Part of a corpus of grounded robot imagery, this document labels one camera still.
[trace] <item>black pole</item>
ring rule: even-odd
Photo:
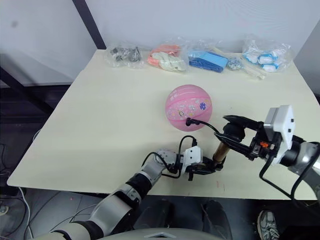
[[[0,79],[44,113],[50,115],[54,111],[51,106],[26,89],[26,87],[24,87],[2,67],[0,67]]]
[[[92,16],[85,0],[72,0],[77,9],[86,29],[88,30],[92,40],[98,49],[106,49],[104,40],[102,39],[94,17]]]

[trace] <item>pink basketball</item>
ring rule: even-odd
[[[211,113],[210,96],[196,85],[179,86],[166,99],[166,117],[174,127],[185,132],[195,131],[204,126],[203,124],[186,126],[187,118],[208,122]]]

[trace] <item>table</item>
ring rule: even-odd
[[[243,72],[216,73],[190,67],[186,74],[149,65],[143,69],[110,68],[104,51],[97,50],[86,68],[65,93],[7,183],[10,186],[73,192],[110,193],[140,169],[145,156],[159,148],[176,151],[185,132],[166,119],[168,94],[176,87],[194,84],[211,96],[210,123],[219,130],[224,115],[264,121],[269,108],[293,106],[295,134],[307,141],[319,140],[320,107],[292,64],[283,73],[270,73],[258,81]],[[190,132],[203,155],[212,157],[219,141],[208,127]],[[246,130],[244,144],[254,132]],[[185,141],[182,148],[191,143]],[[221,172],[180,179],[161,177],[151,195],[287,199],[259,179],[262,159],[250,161],[230,151]],[[289,191],[297,175],[282,165],[265,175]],[[298,199],[315,200],[302,183]]]

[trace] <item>sneaker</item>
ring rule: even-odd
[[[260,212],[257,220],[257,228],[261,240],[279,239],[276,219],[271,211],[263,210]]]

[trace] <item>white cable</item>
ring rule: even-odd
[[[41,129],[42,128],[40,128],[38,131],[36,131],[36,133],[33,135],[32,142],[36,139],[36,137],[38,136]]]
[[[27,228],[28,228],[30,237],[33,239],[33,238],[34,238],[34,235],[32,234],[31,228],[30,228],[30,226],[29,226],[30,216],[31,216],[30,207],[29,207],[29,204],[28,204],[28,202],[27,202],[27,200],[26,200],[26,198],[25,198],[24,191],[22,191],[21,187],[19,187],[19,190],[20,190],[20,192],[21,192],[21,194],[22,194],[23,201],[24,201],[24,203],[25,203],[25,205],[26,205],[26,207],[27,207],[27,209],[28,209],[28,219],[27,219],[27,221],[26,221],[26,226],[27,226]]]

